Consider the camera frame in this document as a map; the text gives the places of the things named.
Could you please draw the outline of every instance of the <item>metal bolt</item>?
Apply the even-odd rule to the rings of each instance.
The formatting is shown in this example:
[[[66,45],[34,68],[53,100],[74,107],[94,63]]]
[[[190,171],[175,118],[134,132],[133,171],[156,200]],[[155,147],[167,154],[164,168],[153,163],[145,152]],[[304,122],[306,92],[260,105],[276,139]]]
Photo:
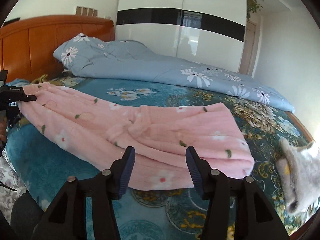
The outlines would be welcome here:
[[[75,176],[69,176],[67,178],[67,182],[74,182],[76,180],[76,177]]]
[[[111,174],[111,170],[103,170],[101,173],[103,176],[109,176]]]
[[[250,176],[245,177],[245,180],[246,180],[247,182],[249,182],[249,183],[254,182],[254,178],[253,178],[253,177],[250,177]]]
[[[218,176],[220,174],[220,171],[218,171],[217,169],[212,169],[210,171],[210,173],[213,175],[213,176]]]

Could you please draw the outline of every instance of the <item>glossy black panel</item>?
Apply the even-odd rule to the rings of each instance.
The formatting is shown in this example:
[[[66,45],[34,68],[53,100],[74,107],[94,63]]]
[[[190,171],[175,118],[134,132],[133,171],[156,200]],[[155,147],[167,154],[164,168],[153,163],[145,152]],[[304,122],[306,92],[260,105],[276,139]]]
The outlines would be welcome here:
[[[180,25],[181,9],[139,8],[118,11],[117,25],[135,23],[158,23]]]
[[[117,25],[135,23],[181,25],[244,41],[244,25],[210,14],[175,8],[139,8],[118,11]]]

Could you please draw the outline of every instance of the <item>headboard panel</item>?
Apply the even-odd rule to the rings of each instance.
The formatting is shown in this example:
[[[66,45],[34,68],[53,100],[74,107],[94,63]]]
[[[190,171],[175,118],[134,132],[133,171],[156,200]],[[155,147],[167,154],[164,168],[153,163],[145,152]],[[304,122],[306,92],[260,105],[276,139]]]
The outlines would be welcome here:
[[[48,74],[54,78],[63,70],[54,50],[79,33],[103,41],[114,40],[111,20],[76,15],[53,15],[21,20],[0,28],[0,69],[9,70],[7,82],[29,81]]]

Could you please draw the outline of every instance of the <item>teal bedspread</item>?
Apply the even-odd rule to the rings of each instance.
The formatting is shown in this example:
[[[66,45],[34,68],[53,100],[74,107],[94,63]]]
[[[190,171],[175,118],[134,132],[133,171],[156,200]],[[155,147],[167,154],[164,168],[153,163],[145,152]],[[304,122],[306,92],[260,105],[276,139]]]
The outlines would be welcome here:
[[[298,216],[289,216],[285,211],[275,168],[276,160],[282,156],[278,141],[285,137],[299,146],[307,142],[284,111],[216,92],[160,83],[84,79],[66,73],[58,80],[81,92],[127,106],[206,106],[223,102],[234,115],[255,159],[252,176],[288,233],[296,231],[318,209],[319,202],[316,202]],[[68,176],[86,179],[99,172],[50,142],[33,125],[23,125],[23,122],[9,131],[6,151],[30,194],[44,210]],[[86,211],[89,240],[94,239],[90,201],[87,199]],[[113,206],[122,240],[194,240],[201,233],[208,202],[202,201],[193,188],[148,192],[129,188],[120,201],[113,201]],[[228,240],[233,239],[234,233],[233,198],[230,215]]]

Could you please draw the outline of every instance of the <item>wardrobe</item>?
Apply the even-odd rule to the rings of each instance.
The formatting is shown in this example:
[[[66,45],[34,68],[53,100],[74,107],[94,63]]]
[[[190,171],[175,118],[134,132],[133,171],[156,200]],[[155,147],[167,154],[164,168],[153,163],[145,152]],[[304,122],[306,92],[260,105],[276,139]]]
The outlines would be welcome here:
[[[116,39],[238,72],[246,0],[119,0]]]

